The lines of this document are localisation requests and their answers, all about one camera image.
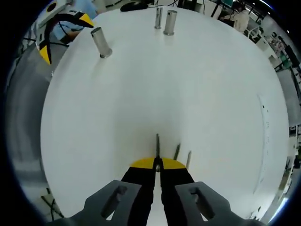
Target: metal pin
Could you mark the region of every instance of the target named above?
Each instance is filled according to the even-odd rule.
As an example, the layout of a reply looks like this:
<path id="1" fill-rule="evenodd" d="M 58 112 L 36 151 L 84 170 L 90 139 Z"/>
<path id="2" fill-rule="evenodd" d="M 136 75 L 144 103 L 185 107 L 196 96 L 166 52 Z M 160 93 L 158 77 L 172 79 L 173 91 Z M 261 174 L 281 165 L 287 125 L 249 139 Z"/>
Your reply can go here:
<path id="1" fill-rule="evenodd" d="M 187 169 L 189 169 L 191 154 L 192 154 L 192 151 L 189 151 L 189 153 L 188 153 L 188 158 L 187 158 L 187 162 L 186 162 L 186 168 L 187 168 Z"/>
<path id="2" fill-rule="evenodd" d="M 107 58 L 112 54 L 112 49 L 109 47 L 101 27 L 95 28 L 91 31 L 92 38 L 98 49 L 101 58 Z"/>
<path id="3" fill-rule="evenodd" d="M 175 10 L 167 11 L 165 30 L 163 31 L 165 35 L 174 34 L 174 24 L 175 24 L 176 17 L 177 17 L 177 11 Z"/>
<path id="4" fill-rule="evenodd" d="M 157 7 L 156 11 L 156 22 L 155 22 L 155 28 L 156 29 L 161 29 L 161 18 L 162 18 L 162 7 Z"/>

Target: metal cylinder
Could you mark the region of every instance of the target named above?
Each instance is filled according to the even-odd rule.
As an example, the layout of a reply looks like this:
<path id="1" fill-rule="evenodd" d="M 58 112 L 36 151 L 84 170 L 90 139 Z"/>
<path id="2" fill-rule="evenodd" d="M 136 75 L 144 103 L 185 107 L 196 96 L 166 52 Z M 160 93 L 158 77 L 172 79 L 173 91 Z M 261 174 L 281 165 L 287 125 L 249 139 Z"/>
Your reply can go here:
<path id="1" fill-rule="evenodd" d="M 161 29 L 161 18 L 162 18 L 162 7 L 157 7 L 156 11 L 156 22 L 155 22 L 155 28 L 156 29 Z"/>
<path id="2" fill-rule="evenodd" d="M 177 18 L 177 11 L 175 10 L 167 11 L 165 30 L 163 31 L 164 34 L 166 35 L 174 34 L 174 24 L 176 18 Z"/>
<path id="3" fill-rule="evenodd" d="M 112 49 L 108 46 L 108 43 L 103 35 L 103 30 L 101 27 L 95 28 L 91 31 L 92 38 L 98 49 L 101 58 L 107 58 L 112 54 Z"/>

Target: white tabletop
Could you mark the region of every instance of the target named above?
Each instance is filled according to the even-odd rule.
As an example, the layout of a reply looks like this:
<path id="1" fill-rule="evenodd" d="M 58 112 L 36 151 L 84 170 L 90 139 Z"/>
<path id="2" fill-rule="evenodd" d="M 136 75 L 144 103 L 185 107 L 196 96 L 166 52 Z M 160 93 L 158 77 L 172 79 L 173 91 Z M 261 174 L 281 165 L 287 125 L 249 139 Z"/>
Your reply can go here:
<path id="1" fill-rule="evenodd" d="M 155 154 L 185 163 L 190 173 L 247 218 L 264 213 L 280 183 L 288 118 L 277 75 L 247 37 L 200 13 L 177 8 L 174 36 L 155 30 L 155 8 L 100 14 L 113 54 L 100 59 L 84 29 L 50 83 L 41 125 L 46 177 L 62 213 L 129 164 Z M 164 222 L 159 187 L 149 225 Z"/>

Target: metal rod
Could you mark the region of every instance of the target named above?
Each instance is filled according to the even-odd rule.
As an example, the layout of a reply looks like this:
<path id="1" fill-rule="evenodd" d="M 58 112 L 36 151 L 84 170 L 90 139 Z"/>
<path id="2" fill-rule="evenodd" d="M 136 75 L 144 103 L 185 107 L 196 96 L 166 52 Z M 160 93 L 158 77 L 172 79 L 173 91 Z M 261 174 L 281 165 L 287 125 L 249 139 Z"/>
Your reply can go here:
<path id="1" fill-rule="evenodd" d="M 160 158 L 160 137 L 157 133 L 156 158 Z"/>
<path id="2" fill-rule="evenodd" d="M 98 49 L 101 58 L 107 58 L 112 54 L 112 49 L 110 49 L 107 40 L 104 37 L 103 30 L 101 27 L 95 28 L 91 31 L 92 38 Z"/>
<path id="3" fill-rule="evenodd" d="M 174 153 L 174 160 L 177 160 L 177 158 L 178 158 L 178 155 L 180 152 L 180 147 L 181 147 L 181 144 L 178 144 L 177 149 L 175 150 L 175 153 Z"/>
<path id="4" fill-rule="evenodd" d="M 155 22 L 155 28 L 156 29 L 161 29 L 161 18 L 162 18 L 162 7 L 157 7 L 156 11 L 156 22 Z"/>
<path id="5" fill-rule="evenodd" d="M 163 31 L 165 35 L 174 34 L 174 25 L 175 25 L 175 20 L 177 18 L 177 13 L 178 12 L 175 10 L 167 11 L 165 30 Z"/>
<path id="6" fill-rule="evenodd" d="M 189 169 L 191 154 L 192 154 L 192 151 L 189 151 L 189 153 L 188 153 L 188 158 L 187 158 L 187 162 L 186 162 L 186 169 Z"/>

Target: blue shirt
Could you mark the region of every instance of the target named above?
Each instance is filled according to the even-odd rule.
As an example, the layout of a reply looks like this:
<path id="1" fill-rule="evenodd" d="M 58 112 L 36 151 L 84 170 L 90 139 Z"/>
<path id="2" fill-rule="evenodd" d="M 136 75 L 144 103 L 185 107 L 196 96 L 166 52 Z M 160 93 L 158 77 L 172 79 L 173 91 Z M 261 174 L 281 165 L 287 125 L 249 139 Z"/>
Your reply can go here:
<path id="1" fill-rule="evenodd" d="M 74 0 L 72 5 L 67 6 L 68 10 L 76 10 L 83 13 L 87 13 L 88 16 L 93 20 L 96 16 L 96 7 L 91 2 L 91 0 Z M 70 22 L 61 21 L 61 25 L 66 33 L 71 31 L 80 31 L 83 29 L 82 26 L 74 25 Z M 61 40 L 66 34 L 62 30 L 59 24 L 56 24 L 52 30 L 58 40 Z"/>

